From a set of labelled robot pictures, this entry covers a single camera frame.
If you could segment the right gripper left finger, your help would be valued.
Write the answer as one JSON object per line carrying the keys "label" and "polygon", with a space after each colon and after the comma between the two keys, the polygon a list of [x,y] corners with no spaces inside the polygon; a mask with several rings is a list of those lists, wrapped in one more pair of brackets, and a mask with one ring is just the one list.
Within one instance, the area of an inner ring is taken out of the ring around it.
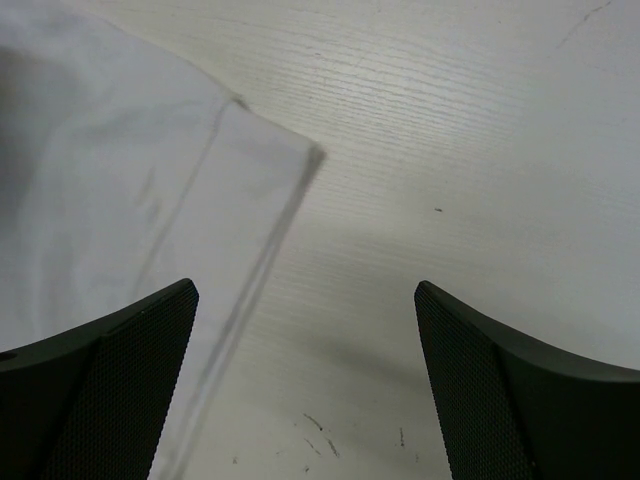
{"label": "right gripper left finger", "polygon": [[3,352],[2,478],[147,478],[197,305],[193,281],[182,279]]}

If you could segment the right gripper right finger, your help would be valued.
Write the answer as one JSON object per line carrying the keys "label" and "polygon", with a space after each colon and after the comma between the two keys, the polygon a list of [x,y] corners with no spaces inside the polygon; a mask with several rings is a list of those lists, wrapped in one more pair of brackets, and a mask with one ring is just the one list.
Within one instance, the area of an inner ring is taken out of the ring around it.
{"label": "right gripper right finger", "polygon": [[414,302],[453,478],[638,478],[638,371],[551,346],[427,281]]}

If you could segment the white skirt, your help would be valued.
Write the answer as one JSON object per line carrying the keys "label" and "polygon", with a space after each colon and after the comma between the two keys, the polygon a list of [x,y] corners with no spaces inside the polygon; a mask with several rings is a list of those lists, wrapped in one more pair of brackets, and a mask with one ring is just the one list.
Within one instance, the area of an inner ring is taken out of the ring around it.
{"label": "white skirt", "polygon": [[324,157],[189,61],[59,1],[1,5],[1,345],[191,279],[149,475],[180,479]]}

